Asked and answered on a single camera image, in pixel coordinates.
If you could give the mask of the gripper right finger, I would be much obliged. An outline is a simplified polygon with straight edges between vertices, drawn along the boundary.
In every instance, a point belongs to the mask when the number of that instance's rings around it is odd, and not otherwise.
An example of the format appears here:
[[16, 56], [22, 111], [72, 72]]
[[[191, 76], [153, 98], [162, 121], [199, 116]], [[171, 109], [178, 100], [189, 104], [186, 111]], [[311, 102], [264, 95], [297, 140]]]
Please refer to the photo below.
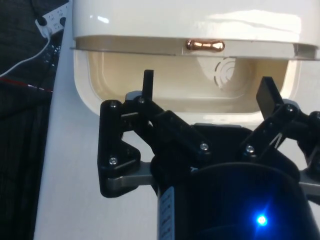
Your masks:
[[304, 154], [310, 175], [320, 174], [320, 112], [303, 113], [295, 102], [282, 99], [272, 77], [264, 76], [256, 101], [264, 121], [242, 142], [244, 158], [261, 162], [285, 139], [295, 140]]

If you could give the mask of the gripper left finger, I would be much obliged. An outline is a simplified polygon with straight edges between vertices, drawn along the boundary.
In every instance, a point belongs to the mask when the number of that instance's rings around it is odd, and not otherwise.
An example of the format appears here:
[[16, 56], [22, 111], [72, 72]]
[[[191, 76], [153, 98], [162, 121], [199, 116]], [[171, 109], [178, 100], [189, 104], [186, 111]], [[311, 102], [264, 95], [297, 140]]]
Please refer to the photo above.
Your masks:
[[[153, 101], [153, 80], [154, 71], [146, 69], [141, 93], [100, 105], [97, 167], [100, 192], [106, 198], [145, 185], [159, 194], [212, 157], [212, 144], [203, 134]], [[123, 140], [130, 131], [151, 148], [150, 162], [142, 162], [141, 152]]]

